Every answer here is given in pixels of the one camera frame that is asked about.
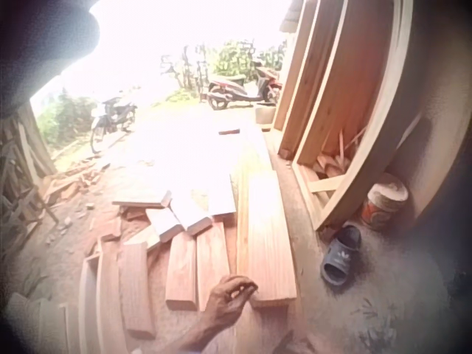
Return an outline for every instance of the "wooden plank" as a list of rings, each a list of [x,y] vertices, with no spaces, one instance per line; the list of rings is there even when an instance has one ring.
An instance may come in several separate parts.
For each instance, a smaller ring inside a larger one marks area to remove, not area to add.
[[[147,258],[145,242],[123,246],[120,272],[123,318],[126,330],[139,339],[156,337],[149,300]]]
[[[99,255],[83,260],[79,287],[80,353],[100,353],[97,327],[97,269]]]
[[[172,193],[169,190],[134,188],[132,190],[121,190],[111,203],[122,207],[162,209],[169,206],[171,198]]]
[[[394,25],[386,74],[369,127],[345,179],[324,208],[316,229],[343,223],[354,213],[390,162],[412,120],[411,116],[405,114],[405,110],[408,111],[415,104],[411,99],[411,91],[405,89],[412,84],[412,79],[403,75],[403,68],[412,28],[413,1],[395,1],[394,4]]]
[[[228,251],[223,221],[197,236],[198,306],[205,311],[209,293],[221,278],[229,274]]]
[[[339,38],[338,23],[342,24],[344,20],[343,14],[347,1],[317,2],[308,48],[283,127],[279,154],[284,158],[293,158],[309,121],[316,97],[320,96],[319,92],[323,92],[323,82],[331,70],[333,53],[336,53]]]
[[[39,307],[38,353],[66,353],[66,326],[63,311],[41,299]]]
[[[196,266],[195,237],[181,232],[172,239],[170,247],[165,286],[165,302],[169,309],[197,310]]]
[[[330,70],[325,73],[295,155],[298,164],[313,165],[330,132],[334,140],[328,139],[327,150],[336,153],[338,134],[347,120],[356,126],[350,136],[357,133],[357,125],[374,102],[381,81],[380,68],[386,52],[382,41],[388,38],[392,5],[373,0],[346,0],[344,8],[328,65]]]
[[[38,174],[36,173],[35,164],[32,160],[31,153],[30,153],[30,146],[28,145],[28,141],[27,141],[27,135],[24,132],[24,126],[20,122],[18,123],[18,132],[20,134],[20,142],[21,142],[21,149],[23,150],[23,156],[28,166],[28,170],[26,170],[25,173],[28,172],[31,175],[33,184],[35,184],[38,187],[41,187],[41,179],[38,177]]]
[[[212,225],[212,218],[189,196],[174,198],[170,208],[189,235],[196,235]]]
[[[296,299],[294,262],[275,171],[249,181],[249,278],[259,286],[253,307],[287,305]]]
[[[215,172],[208,190],[208,213],[212,216],[236,212],[235,197],[229,175]]]
[[[170,241],[172,237],[184,231],[184,227],[169,208],[146,209],[146,215],[161,242]],[[156,243],[156,241],[147,239],[148,248],[154,246],[153,242]]]
[[[63,310],[68,353],[80,354],[79,313],[77,307],[65,302],[60,304],[59,308]]]
[[[308,189],[311,193],[326,192],[336,190],[344,179],[344,175],[320,179],[315,182],[308,182]]]
[[[300,13],[298,27],[296,29],[296,42],[294,55],[291,58],[290,67],[287,73],[287,80],[282,88],[279,103],[274,115],[274,129],[281,131],[285,124],[288,109],[295,92],[298,76],[302,68],[305,50],[308,46],[308,39],[311,34],[311,27],[315,21],[315,13],[318,9],[319,1],[305,0]]]
[[[146,242],[147,250],[150,250],[159,244],[159,236],[154,229],[154,226],[149,225],[142,231],[138,232],[128,241],[124,242],[124,245],[133,245],[136,243]]]
[[[97,326],[102,354],[128,354],[119,301],[117,256],[113,253],[102,253],[98,260]]]

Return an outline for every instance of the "hand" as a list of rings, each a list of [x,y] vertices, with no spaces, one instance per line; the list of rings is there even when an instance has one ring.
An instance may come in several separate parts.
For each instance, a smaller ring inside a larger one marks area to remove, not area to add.
[[[248,277],[227,275],[221,278],[209,295],[202,322],[218,330],[231,327],[256,290],[257,285]]]

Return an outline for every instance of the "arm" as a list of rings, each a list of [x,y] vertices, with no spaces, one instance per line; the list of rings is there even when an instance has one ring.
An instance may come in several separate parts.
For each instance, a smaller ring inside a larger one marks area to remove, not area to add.
[[[212,289],[201,319],[162,354],[201,352],[219,332],[236,323],[256,290],[257,285],[247,277],[223,277]]]

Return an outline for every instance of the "sandal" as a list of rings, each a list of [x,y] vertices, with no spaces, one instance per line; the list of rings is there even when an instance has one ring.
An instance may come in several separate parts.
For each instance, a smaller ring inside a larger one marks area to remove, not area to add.
[[[346,226],[334,234],[330,248],[323,258],[323,279],[333,286],[345,284],[351,262],[361,247],[361,232],[355,226]]]

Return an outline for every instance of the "red scooter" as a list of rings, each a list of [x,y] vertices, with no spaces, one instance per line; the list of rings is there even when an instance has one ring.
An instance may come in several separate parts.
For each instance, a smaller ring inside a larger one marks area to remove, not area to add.
[[[260,60],[253,60],[257,73],[257,95],[251,96],[244,88],[245,75],[230,77],[217,76],[210,80],[206,98],[209,105],[216,111],[228,107],[228,103],[245,101],[276,104],[282,84],[278,81],[278,75],[268,68],[263,67]]]

